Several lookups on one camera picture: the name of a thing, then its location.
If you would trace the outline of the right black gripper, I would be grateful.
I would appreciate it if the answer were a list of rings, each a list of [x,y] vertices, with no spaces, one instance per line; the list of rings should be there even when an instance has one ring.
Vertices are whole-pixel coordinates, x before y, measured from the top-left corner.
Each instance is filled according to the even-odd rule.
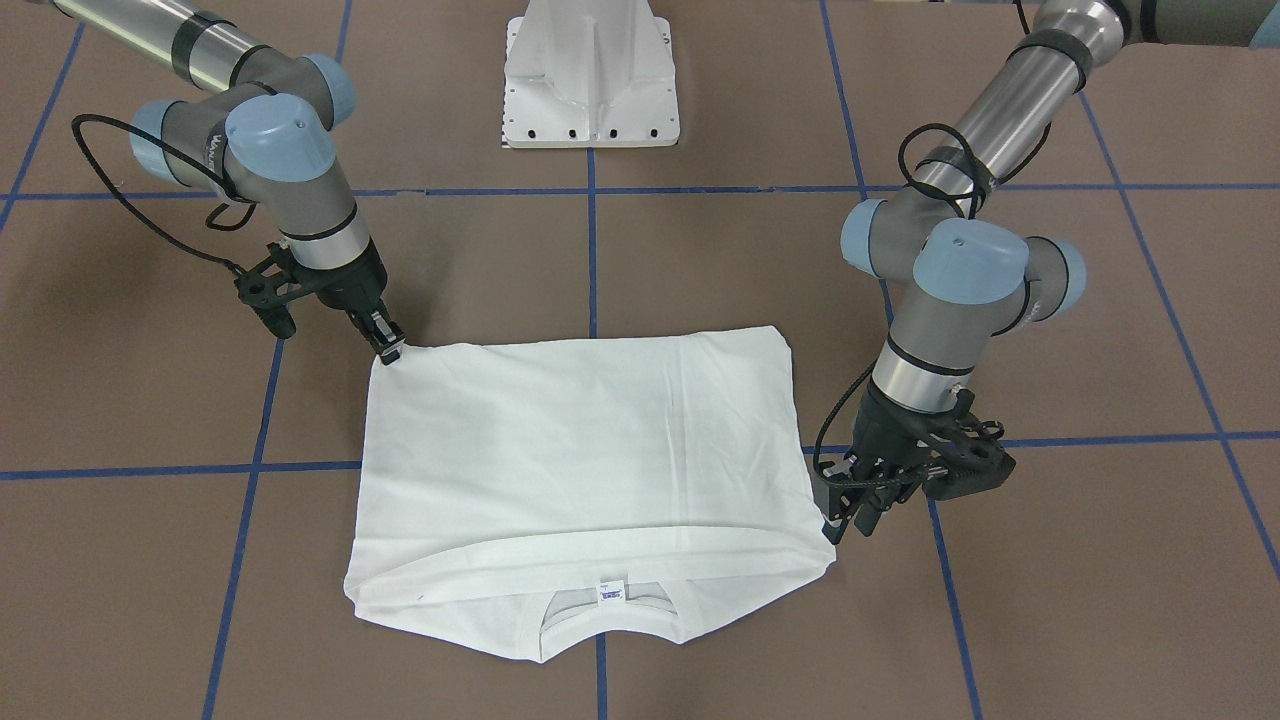
[[[372,240],[351,263],[330,270],[301,266],[300,278],[325,306],[346,311],[383,365],[401,357],[406,337],[383,301],[388,272]]]

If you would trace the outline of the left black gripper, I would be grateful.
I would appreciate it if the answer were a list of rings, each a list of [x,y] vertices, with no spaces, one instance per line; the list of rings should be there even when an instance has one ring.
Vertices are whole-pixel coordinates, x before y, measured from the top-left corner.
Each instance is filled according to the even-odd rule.
[[[950,413],[970,411],[974,393],[963,387],[952,400],[947,411],[920,413],[896,404],[876,386],[867,388],[844,460],[815,464],[815,501],[829,543],[838,544],[850,528],[870,537],[892,503],[915,488],[924,489],[928,430]]]

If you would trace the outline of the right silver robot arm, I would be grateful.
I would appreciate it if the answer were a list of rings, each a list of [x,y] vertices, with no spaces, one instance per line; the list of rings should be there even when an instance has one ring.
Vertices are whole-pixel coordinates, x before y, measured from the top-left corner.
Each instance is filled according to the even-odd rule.
[[[271,214],[280,237],[266,259],[248,269],[221,260],[241,302],[287,340],[296,332],[291,302],[314,295],[343,311],[381,363],[394,363],[404,334],[383,302],[387,270],[332,138],[356,104],[340,64],[287,56],[187,1],[59,1],[56,9],[207,92],[200,102],[150,102],[125,132],[150,174]]]

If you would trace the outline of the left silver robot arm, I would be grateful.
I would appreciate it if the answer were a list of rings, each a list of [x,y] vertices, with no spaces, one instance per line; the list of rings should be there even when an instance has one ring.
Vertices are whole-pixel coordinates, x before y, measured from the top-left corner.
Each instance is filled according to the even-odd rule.
[[[1055,114],[1124,47],[1275,49],[1275,1],[1044,1],[995,78],[920,161],[899,156],[902,188],[858,204],[844,259],[906,293],[864,389],[849,451],[814,461],[826,538],[870,536],[918,491],[941,502],[1001,487],[1015,460],[1004,425],[972,410],[988,341],[1070,309],[1087,286],[1070,243],[1021,236],[980,209],[1042,149]]]

